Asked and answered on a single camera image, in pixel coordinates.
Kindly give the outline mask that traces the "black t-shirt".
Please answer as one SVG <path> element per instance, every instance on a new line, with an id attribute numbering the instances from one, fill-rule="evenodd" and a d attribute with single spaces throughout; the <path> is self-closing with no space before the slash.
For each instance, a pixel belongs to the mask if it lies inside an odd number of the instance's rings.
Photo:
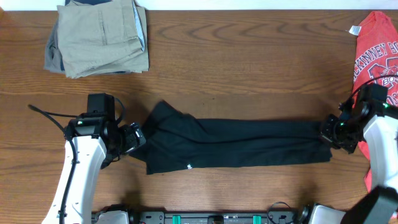
<path id="1" fill-rule="evenodd" d="M 146 143 L 130 155 L 147 174 L 209 167 L 328 162 L 318 121 L 197 119 L 161 101 L 142 126 Z"/>

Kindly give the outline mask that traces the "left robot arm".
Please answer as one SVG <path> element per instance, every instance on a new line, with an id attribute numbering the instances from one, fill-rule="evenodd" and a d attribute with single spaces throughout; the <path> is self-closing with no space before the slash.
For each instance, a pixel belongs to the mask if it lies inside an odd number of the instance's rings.
<path id="1" fill-rule="evenodd" d="M 65 161 L 44 223 L 129 223 L 126 208 L 93 213 L 93 198 L 101 169 L 146 143 L 139 124 L 120 126 L 107 117 L 77 117 L 65 131 Z"/>

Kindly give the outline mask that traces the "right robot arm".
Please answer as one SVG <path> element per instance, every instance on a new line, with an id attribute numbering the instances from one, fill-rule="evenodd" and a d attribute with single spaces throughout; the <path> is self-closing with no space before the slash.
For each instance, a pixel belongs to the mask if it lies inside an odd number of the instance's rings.
<path id="1" fill-rule="evenodd" d="M 331 114 L 320 126 L 320 139 L 352 153 L 368 145 L 371 191 L 337 223 L 388 223 L 397 211 L 397 108 L 380 100 L 357 101 L 349 119 Z"/>

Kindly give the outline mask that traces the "red printed t-shirt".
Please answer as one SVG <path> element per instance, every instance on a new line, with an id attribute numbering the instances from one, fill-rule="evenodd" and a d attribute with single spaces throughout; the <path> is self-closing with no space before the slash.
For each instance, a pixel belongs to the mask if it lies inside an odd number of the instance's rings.
<path id="1" fill-rule="evenodd" d="M 354 61 L 353 92 L 345 102 L 342 119 L 349 119 L 350 108 L 354 108 L 359 89 L 372 83 L 387 87 L 386 103 L 397 108 L 397 31 L 392 21 L 384 13 L 374 11 L 359 25 L 356 59 Z M 365 141 L 358 142 L 356 148 L 369 159 L 369 149 Z M 365 177 L 371 191 L 371 168 Z"/>

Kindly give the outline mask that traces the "folded khaki trousers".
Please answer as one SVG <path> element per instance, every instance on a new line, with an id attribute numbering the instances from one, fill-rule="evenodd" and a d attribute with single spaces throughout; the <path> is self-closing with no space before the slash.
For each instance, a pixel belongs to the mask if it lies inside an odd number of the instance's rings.
<path id="1" fill-rule="evenodd" d="M 145 8 L 134 1 L 70 1 L 57 12 L 57 44 L 68 78 L 148 71 Z"/>

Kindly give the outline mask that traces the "folded grey garment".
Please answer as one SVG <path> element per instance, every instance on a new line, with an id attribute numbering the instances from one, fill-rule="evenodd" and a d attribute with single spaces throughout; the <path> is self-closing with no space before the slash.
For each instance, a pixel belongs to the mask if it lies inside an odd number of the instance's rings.
<path id="1" fill-rule="evenodd" d="M 108 0 L 77 0 L 77 1 L 65 1 L 65 6 L 95 6 L 98 4 L 107 3 Z M 146 49 L 145 40 L 144 40 L 144 32 L 142 30 L 141 23 L 141 14 L 145 13 L 146 9 L 144 7 L 140 7 L 136 4 L 135 1 L 132 1 L 132 8 L 134 14 L 135 27 L 138 29 L 138 40 L 140 42 L 140 50 L 143 51 Z M 44 69 L 53 73 L 63 73 L 65 74 L 65 67 L 63 65 L 62 53 L 58 46 L 58 22 L 59 19 L 55 22 L 52 32 L 48 38 L 48 41 L 45 45 L 44 52 Z"/>

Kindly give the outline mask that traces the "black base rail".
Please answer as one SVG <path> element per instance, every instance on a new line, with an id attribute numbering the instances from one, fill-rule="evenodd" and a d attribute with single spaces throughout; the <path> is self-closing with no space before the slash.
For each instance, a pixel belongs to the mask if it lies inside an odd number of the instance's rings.
<path id="1" fill-rule="evenodd" d="M 252 213 L 191 213 L 191 212 L 135 212 L 120 205 L 112 205 L 91 215 L 92 224 L 289 224 L 289 223 L 340 223 L 344 211 L 315 204 L 301 210 L 281 207 L 283 202 L 271 205 L 268 211 Z"/>

